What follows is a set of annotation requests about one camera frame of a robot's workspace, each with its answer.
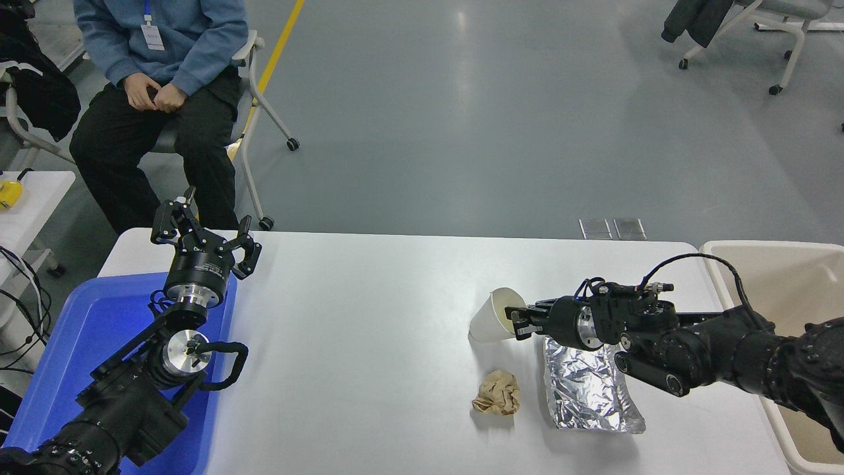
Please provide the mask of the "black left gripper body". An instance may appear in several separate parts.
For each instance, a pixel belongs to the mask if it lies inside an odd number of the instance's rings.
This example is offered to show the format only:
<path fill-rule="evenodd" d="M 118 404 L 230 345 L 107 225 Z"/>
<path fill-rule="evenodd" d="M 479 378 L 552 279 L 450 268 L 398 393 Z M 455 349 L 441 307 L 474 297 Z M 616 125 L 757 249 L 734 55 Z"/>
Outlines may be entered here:
<path fill-rule="evenodd" d="M 203 288 L 208 300 L 223 300 L 234 257 L 229 251 L 219 253 L 226 239 L 205 231 L 202 237 L 186 234 L 177 241 L 177 252 L 165 281 L 164 292 L 177 300 L 187 288 Z"/>

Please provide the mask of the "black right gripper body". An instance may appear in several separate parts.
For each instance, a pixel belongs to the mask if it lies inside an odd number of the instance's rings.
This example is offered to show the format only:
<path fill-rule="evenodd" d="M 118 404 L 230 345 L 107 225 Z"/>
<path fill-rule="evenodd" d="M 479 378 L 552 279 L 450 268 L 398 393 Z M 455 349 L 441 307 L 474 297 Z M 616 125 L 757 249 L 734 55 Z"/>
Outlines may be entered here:
<path fill-rule="evenodd" d="M 546 336 L 564 348 L 584 350 L 578 330 L 581 308 L 582 304 L 572 296 L 558 298 L 547 313 Z"/>

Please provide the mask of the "person's left hand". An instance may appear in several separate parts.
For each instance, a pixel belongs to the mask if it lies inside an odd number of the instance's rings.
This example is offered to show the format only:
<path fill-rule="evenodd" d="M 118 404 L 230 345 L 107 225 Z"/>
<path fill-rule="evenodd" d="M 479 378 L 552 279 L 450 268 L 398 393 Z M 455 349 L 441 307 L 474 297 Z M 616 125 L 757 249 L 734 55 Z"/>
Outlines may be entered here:
<path fill-rule="evenodd" d="M 153 99 L 154 110 L 172 113 L 183 108 L 188 94 L 177 85 L 166 84 L 161 87 Z"/>

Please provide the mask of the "person's right hand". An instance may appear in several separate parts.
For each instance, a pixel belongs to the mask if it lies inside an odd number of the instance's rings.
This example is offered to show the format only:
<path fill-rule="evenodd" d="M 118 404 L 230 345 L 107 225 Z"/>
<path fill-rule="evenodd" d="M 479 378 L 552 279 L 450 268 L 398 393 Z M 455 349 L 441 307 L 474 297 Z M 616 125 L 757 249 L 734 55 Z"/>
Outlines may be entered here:
<path fill-rule="evenodd" d="M 132 73 L 121 79 L 123 89 L 127 94 L 129 105 L 138 111 L 156 111 L 156 94 L 161 86 L 145 75 L 145 73 Z"/>

